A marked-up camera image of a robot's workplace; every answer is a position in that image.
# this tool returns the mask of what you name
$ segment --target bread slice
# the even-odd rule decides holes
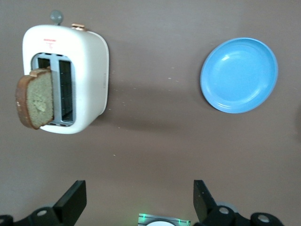
[[[52,74],[49,68],[34,69],[19,80],[16,104],[19,119],[26,127],[39,129],[53,120]]]

